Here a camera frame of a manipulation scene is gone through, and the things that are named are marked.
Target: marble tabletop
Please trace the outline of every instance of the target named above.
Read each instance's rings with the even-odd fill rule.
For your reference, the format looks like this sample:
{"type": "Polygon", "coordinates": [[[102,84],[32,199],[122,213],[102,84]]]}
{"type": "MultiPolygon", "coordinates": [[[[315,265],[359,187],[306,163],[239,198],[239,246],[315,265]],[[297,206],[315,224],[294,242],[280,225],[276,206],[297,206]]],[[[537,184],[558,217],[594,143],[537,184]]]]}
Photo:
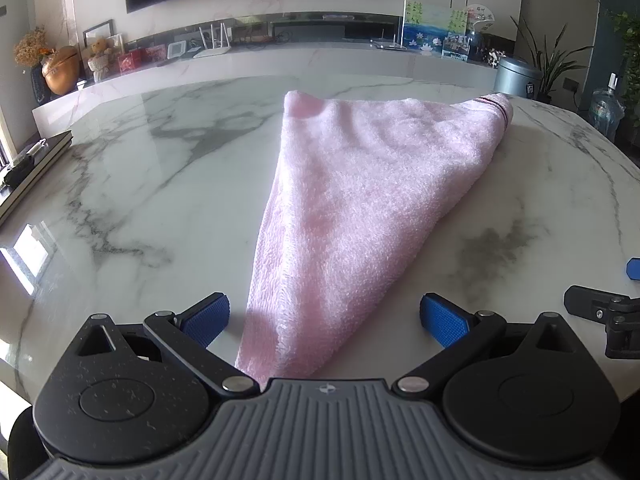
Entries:
{"type": "MultiPolygon", "coordinates": [[[[210,349],[232,363],[292,89],[446,103],[483,94],[384,76],[262,76],[97,107],[0,228],[0,380],[33,400],[90,314],[141,322],[218,290],[232,317],[210,349]]],[[[640,255],[640,171],[575,114],[512,102],[486,173],[318,376],[391,381],[434,355],[440,346],[418,322],[433,291],[513,322],[561,312],[621,398],[640,388],[640,364],[607,359],[603,326],[562,306],[573,284],[640,296],[625,274],[640,255]]]]}

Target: teddy bear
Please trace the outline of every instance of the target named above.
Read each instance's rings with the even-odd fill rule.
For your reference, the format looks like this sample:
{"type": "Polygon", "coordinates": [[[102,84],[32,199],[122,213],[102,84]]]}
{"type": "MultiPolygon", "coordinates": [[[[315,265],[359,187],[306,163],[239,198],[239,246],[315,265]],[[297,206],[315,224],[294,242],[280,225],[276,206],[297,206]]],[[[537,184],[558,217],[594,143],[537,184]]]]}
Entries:
{"type": "Polygon", "coordinates": [[[113,49],[107,46],[107,40],[98,38],[91,46],[92,56],[88,60],[89,68],[94,72],[94,81],[99,83],[109,75],[109,56],[113,49]]]}

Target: painting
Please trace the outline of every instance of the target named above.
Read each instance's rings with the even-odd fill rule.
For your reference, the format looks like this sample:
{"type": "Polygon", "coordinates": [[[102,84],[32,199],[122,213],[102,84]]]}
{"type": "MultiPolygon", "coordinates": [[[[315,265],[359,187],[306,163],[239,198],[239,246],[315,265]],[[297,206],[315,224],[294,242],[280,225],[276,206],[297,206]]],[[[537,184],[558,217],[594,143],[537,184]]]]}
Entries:
{"type": "Polygon", "coordinates": [[[419,50],[424,56],[442,56],[449,34],[457,38],[465,35],[467,17],[466,9],[447,9],[405,0],[402,44],[410,50],[419,50]]]}

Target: metal screw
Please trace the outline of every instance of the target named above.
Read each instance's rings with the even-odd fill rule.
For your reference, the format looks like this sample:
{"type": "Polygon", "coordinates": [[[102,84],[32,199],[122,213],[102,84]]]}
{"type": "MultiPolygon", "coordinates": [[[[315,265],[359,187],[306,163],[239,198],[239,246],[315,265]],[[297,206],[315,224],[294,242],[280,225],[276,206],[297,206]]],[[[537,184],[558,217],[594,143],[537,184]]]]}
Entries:
{"type": "Polygon", "coordinates": [[[222,381],[222,387],[226,391],[233,392],[235,394],[245,392],[253,386],[254,380],[251,377],[241,375],[232,375],[231,377],[227,377],[224,381],[222,381]]]}
{"type": "Polygon", "coordinates": [[[422,377],[408,376],[403,377],[398,381],[398,388],[402,392],[408,394],[415,394],[417,392],[423,392],[429,387],[429,381],[422,377]]]}

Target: blue gripper pad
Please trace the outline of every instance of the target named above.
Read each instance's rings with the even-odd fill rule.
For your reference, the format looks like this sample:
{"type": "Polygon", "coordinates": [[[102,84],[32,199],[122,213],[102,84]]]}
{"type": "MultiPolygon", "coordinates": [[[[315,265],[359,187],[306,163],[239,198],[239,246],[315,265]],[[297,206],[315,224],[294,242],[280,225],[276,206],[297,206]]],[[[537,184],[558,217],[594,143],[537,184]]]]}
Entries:
{"type": "Polygon", "coordinates": [[[180,330],[206,348],[226,328],[228,323],[229,299],[222,295],[183,321],[180,330]]]}
{"type": "Polygon", "coordinates": [[[631,258],[626,263],[626,275],[632,280],[640,280],[640,258],[631,258]]]}
{"type": "Polygon", "coordinates": [[[444,348],[471,330],[469,320],[472,318],[471,314],[437,294],[425,294],[420,301],[420,323],[444,348]]]}

